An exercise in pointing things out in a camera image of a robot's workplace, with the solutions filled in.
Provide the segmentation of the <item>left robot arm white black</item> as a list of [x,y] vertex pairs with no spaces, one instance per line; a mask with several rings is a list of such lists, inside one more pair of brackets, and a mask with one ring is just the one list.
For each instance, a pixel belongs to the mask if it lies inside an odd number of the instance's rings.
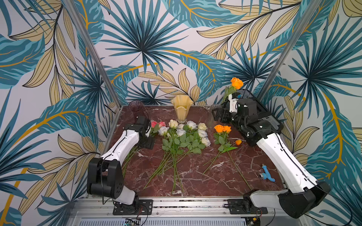
[[127,124],[118,141],[104,155],[89,162],[87,193],[132,205],[136,193],[124,185],[122,164],[134,147],[153,149],[154,138],[150,132],[151,121],[145,116],[138,116],[135,123]]

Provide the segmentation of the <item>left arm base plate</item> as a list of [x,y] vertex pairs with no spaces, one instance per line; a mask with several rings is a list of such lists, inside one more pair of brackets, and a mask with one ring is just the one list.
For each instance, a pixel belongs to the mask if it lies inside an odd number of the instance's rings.
[[134,201],[131,205],[116,202],[114,204],[113,215],[115,216],[131,216],[131,215],[151,215],[153,209],[153,200],[141,199]]

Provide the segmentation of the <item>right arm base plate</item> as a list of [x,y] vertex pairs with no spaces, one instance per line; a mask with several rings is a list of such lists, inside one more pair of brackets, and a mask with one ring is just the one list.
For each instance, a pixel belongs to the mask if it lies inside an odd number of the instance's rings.
[[251,201],[244,199],[228,199],[227,203],[223,205],[224,208],[230,211],[231,215],[236,214],[252,214],[252,215],[263,215],[267,214],[266,208],[257,208]]

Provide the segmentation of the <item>orange rose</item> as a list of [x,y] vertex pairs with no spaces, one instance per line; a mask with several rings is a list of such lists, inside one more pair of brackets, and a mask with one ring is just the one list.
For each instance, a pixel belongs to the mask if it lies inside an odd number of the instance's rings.
[[237,148],[237,145],[233,145],[231,143],[231,141],[229,140],[229,134],[226,134],[225,132],[223,132],[222,129],[223,125],[216,125],[214,126],[214,144],[218,145],[218,152],[216,157],[214,157],[213,159],[211,159],[210,161],[208,161],[207,163],[209,164],[208,167],[205,169],[205,171],[203,172],[203,174],[206,174],[207,171],[213,166],[213,164],[215,163],[215,161],[219,158],[219,156],[223,153],[235,150]]
[[228,100],[228,96],[241,89],[243,85],[244,85],[243,81],[240,80],[239,78],[236,77],[232,78],[231,85],[225,88],[222,103],[226,102]]
[[[223,132],[225,132],[226,134],[229,134],[231,132],[231,126],[222,126]],[[246,183],[246,185],[248,186],[248,188],[250,190],[252,190],[251,186],[249,185],[248,181],[245,179],[243,173],[241,172],[241,170],[239,169],[239,167],[236,165],[235,161],[233,160],[232,156],[230,153],[228,153],[234,167],[236,168],[237,172],[240,174],[240,176],[242,177],[242,179],[244,180],[244,182]]]

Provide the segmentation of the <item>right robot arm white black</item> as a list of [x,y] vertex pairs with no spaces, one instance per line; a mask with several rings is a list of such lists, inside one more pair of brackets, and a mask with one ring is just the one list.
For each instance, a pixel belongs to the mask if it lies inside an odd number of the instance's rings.
[[250,206],[283,210],[299,218],[318,206],[331,188],[318,182],[282,142],[282,123],[256,98],[233,98],[214,108],[215,121],[231,124],[250,146],[258,146],[273,162],[287,188],[281,191],[255,190],[244,195]]

